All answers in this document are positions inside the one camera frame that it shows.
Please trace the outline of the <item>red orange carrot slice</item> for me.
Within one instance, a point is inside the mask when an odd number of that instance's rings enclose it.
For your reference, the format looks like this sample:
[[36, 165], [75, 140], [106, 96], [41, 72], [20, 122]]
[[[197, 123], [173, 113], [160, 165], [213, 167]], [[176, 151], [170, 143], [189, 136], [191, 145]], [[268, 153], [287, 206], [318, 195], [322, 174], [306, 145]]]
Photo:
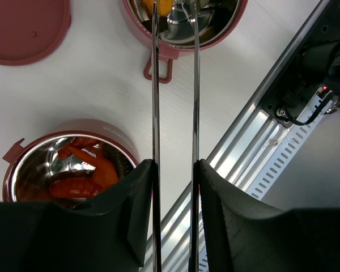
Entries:
[[68, 149], [75, 157], [95, 167], [92, 175], [94, 183], [109, 188], [119, 182], [120, 178], [116, 172], [116, 167], [110, 160], [100, 155], [94, 157], [73, 146], [69, 146]]

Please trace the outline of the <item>long metal tongs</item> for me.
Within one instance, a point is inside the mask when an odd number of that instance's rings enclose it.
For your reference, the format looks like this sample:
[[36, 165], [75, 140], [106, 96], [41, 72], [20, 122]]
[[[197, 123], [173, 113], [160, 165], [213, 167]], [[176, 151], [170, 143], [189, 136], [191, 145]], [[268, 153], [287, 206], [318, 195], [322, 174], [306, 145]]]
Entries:
[[[152, 260], [153, 271], [162, 271], [162, 245], [160, 228], [160, 107], [159, 107], [159, 13], [153, 2], [151, 67], [152, 67], [152, 160], [155, 163], [155, 178], [152, 182]], [[200, 42], [198, 2], [190, 1], [190, 23], [194, 30], [194, 90], [192, 130], [192, 179], [190, 201], [190, 245], [188, 270], [199, 270], [199, 110], [200, 110]]]

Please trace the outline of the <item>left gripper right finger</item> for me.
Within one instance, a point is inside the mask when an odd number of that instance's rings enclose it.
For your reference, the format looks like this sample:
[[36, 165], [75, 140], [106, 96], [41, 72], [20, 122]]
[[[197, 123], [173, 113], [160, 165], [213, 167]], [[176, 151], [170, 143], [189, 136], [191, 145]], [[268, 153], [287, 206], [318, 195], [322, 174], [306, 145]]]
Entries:
[[210, 271], [340, 271], [340, 208], [282, 211], [198, 169]]

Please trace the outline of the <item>red sausage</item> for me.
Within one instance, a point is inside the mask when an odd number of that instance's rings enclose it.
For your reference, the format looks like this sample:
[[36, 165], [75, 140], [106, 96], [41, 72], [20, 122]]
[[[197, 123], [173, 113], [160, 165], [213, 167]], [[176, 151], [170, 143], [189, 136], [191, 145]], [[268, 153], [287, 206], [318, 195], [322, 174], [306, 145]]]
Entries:
[[64, 178], [49, 186], [49, 193], [55, 198], [93, 198], [104, 190], [89, 177]]
[[72, 155], [69, 147], [76, 147], [78, 149], [83, 149], [87, 147], [93, 147], [99, 144], [101, 141], [97, 139], [87, 138], [87, 137], [74, 137], [69, 143], [65, 144], [60, 150], [58, 150], [58, 158], [65, 160]]

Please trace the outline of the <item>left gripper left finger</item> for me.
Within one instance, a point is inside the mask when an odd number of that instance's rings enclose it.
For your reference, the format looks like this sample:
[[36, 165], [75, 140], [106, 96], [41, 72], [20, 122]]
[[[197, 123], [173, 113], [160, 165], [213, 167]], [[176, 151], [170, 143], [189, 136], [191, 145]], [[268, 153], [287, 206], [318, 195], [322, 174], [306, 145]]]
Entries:
[[0, 271], [138, 271], [145, 261], [155, 166], [69, 210], [0, 202]]

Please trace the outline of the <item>orange food slices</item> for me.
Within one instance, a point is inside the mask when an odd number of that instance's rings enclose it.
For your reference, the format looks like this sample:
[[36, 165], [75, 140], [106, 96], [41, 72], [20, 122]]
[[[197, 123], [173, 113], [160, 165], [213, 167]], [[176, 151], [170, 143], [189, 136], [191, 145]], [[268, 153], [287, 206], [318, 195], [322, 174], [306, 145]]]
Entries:
[[[145, 9], [147, 14], [151, 16], [153, 14], [153, 0], [143, 0], [142, 7]], [[157, 1], [158, 14], [160, 16], [168, 16], [173, 8], [173, 0], [159, 0]]]

